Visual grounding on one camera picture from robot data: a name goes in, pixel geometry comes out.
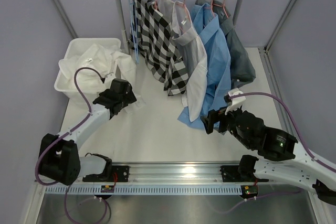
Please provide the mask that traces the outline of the light grey white shirt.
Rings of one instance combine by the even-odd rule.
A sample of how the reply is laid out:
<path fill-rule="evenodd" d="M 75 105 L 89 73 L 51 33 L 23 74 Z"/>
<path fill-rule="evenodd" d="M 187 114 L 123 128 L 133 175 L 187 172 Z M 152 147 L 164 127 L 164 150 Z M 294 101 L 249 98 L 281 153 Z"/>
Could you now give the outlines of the light grey white shirt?
<path fill-rule="evenodd" d="M 188 73 L 186 93 L 182 96 L 183 111 L 178 120 L 198 128 L 207 88 L 207 53 L 182 2 L 160 0 L 159 11 L 171 23 L 174 41 Z"/>

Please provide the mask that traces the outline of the aluminium frame post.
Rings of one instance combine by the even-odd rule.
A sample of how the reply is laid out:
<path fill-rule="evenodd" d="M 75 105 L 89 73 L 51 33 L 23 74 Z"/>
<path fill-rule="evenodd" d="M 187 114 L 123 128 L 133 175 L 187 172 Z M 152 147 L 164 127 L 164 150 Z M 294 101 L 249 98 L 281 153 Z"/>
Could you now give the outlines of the aluminium frame post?
<path fill-rule="evenodd" d="M 55 6 L 62 22 L 64 23 L 64 25 L 66 26 L 68 33 L 71 35 L 72 39 L 78 38 L 78 35 L 61 3 L 60 0 L 51 0 L 53 5 Z"/>
<path fill-rule="evenodd" d="M 270 38 L 268 39 L 266 45 L 264 46 L 265 53 L 269 53 L 272 45 L 274 44 L 277 36 L 279 35 L 283 25 L 287 21 L 289 15 L 291 14 L 293 8 L 295 7 L 295 4 L 298 0 L 289 0 L 288 4 L 285 7 L 285 10 L 280 16 L 280 19 L 278 20 Z"/>

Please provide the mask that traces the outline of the left aluminium frame post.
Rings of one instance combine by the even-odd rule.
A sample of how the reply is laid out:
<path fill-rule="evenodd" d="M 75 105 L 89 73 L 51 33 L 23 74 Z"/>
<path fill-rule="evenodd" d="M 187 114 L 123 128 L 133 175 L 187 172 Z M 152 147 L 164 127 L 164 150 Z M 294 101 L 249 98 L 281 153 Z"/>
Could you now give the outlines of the left aluminium frame post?
<path fill-rule="evenodd" d="M 66 26 L 68 33 L 71 35 L 72 39 L 78 38 L 78 35 L 61 3 L 60 0 L 51 0 L 53 5 L 55 6 L 62 22 L 64 23 L 64 25 Z"/>

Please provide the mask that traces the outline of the black white checkered shirt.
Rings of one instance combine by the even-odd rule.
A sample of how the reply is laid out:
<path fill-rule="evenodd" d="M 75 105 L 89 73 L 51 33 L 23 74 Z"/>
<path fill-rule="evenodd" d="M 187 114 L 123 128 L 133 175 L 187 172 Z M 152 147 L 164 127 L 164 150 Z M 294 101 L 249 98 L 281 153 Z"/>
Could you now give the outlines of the black white checkered shirt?
<path fill-rule="evenodd" d="M 186 66 L 172 40 L 171 23 L 155 10 L 153 2 L 134 0 L 139 54 L 169 96 L 184 94 L 188 82 Z M 134 50 L 131 35 L 129 45 Z"/>

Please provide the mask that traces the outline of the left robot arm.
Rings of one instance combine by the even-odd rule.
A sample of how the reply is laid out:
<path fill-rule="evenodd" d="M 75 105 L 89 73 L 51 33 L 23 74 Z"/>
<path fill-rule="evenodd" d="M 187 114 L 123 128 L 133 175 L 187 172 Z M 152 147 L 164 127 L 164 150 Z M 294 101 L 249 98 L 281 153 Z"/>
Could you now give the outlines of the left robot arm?
<path fill-rule="evenodd" d="M 52 184 L 73 184 L 77 178 L 106 182 L 112 179 L 112 160 L 101 154 L 81 157 L 79 149 L 103 124 L 122 109 L 136 102 L 131 84 L 114 79 L 110 88 L 93 101 L 87 115 L 75 126 L 56 135 L 46 134 L 40 145 L 35 176 L 52 179 Z"/>

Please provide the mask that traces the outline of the dark grey shirt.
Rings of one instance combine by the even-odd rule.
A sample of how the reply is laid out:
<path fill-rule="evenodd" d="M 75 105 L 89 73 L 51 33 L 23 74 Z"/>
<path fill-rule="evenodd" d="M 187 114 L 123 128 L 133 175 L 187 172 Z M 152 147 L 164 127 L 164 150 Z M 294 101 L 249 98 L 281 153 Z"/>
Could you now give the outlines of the dark grey shirt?
<path fill-rule="evenodd" d="M 195 5 L 201 6 L 204 3 L 208 2 L 206 0 L 196 0 Z M 231 57 L 231 89 L 240 88 L 254 81 L 256 77 L 255 69 L 250 62 L 246 49 L 236 34 L 229 11 L 226 10 L 228 12 L 229 18 L 226 18 L 221 7 L 213 6 L 213 11 L 218 15 L 219 27 L 224 32 Z"/>

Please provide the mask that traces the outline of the blue wire hanger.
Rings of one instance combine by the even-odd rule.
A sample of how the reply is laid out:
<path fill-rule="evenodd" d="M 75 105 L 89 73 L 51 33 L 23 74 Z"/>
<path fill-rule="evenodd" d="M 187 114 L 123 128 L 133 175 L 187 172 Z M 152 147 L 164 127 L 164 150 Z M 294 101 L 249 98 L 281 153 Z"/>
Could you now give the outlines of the blue wire hanger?
<path fill-rule="evenodd" d="M 134 0 L 128 0 L 129 10 L 130 10 L 130 23 L 131 23 L 131 36 L 133 39 L 133 48 L 135 53 L 135 63 L 139 64 L 139 50 L 138 50 L 138 25 L 137 18 L 135 15 L 135 5 Z"/>

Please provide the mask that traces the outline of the blue shirt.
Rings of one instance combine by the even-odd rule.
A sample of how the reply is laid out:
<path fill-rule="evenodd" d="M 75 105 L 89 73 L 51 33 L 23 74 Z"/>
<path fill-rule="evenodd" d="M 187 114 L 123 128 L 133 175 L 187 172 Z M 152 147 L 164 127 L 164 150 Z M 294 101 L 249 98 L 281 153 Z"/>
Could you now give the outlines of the blue shirt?
<path fill-rule="evenodd" d="M 208 3 L 194 5 L 191 18 L 207 53 L 207 88 L 200 115 L 226 106 L 224 96 L 231 89 L 230 53 L 218 15 Z"/>

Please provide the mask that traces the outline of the right aluminium frame post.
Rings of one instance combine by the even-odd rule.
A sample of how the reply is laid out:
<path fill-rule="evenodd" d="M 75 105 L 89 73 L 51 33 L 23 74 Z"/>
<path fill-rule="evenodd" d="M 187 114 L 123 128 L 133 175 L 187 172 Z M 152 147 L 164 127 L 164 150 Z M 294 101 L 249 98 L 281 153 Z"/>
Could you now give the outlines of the right aluminium frame post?
<path fill-rule="evenodd" d="M 293 8 L 295 7 L 295 4 L 298 0 L 289 0 L 288 4 L 285 7 L 285 10 L 280 16 L 280 19 L 278 20 L 270 38 L 268 39 L 266 45 L 264 46 L 265 53 L 269 53 L 272 45 L 274 44 L 277 36 L 279 35 L 283 25 L 287 21 L 289 15 L 291 14 Z"/>

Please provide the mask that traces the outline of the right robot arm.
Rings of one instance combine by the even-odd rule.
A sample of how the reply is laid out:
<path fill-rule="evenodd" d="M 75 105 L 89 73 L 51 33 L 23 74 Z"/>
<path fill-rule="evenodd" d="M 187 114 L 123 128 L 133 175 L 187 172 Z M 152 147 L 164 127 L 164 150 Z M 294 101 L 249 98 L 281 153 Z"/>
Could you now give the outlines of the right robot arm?
<path fill-rule="evenodd" d="M 335 205 L 335 175 L 309 157 L 302 144 L 291 134 L 265 126 L 263 119 L 237 109 L 211 110 L 202 116 L 207 134 L 214 131 L 230 133 L 257 156 L 243 155 L 238 165 L 222 166 L 225 182 L 265 182 L 274 180 L 315 192 L 318 199 Z"/>

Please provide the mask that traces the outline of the aluminium mounting rail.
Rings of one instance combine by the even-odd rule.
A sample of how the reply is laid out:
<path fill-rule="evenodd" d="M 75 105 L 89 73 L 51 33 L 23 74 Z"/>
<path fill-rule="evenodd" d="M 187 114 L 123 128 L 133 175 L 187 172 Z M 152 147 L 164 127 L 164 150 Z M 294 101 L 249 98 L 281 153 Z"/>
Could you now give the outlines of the aluminium mounting rail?
<path fill-rule="evenodd" d="M 307 189 L 316 188 L 321 183 L 317 176 L 307 169 L 284 163 L 265 162 L 248 155 L 243 156 L 239 164 L 217 165 L 213 168 L 193 164 L 185 164 L 182 168 L 152 164 L 144 171 L 140 171 L 133 165 L 114 165 L 111 161 L 104 161 L 103 164 L 104 169 L 80 163 L 63 167 L 52 163 L 40 163 L 35 167 L 35 176 L 37 181 L 40 181 L 40 176 L 49 178 L 49 185 L 61 183 L 67 186 L 78 178 L 82 178 L 85 183 L 127 183 L 130 182 L 131 176 L 149 179 L 216 179 L 220 176 L 220 180 L 224 183 L 257 183 L 274 180 Z"/>

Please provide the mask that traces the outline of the white plastic basket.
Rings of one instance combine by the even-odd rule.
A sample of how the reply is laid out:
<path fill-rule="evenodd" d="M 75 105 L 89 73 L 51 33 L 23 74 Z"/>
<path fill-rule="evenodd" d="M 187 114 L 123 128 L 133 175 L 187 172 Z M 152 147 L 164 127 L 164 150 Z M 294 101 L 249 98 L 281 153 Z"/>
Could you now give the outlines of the white plastic basket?
<path fill-rule="evenodd" d="M 102 82 L 113 73 L 112 54 L 121 50 L 121 41 L 117 38 L 77 38 L 70 42 L 63 59 L 59 60 L 59 73 L 54 88 L 65 94 L 72 103 L 80 108 L 87 105 L 76 89 L 74 75 L 81 67 L 92 70 L 81 70 L 77 74 L 77 84 L 89 102 L 92 102 L 98 93 L 104 91 L 109 82 Z"/>

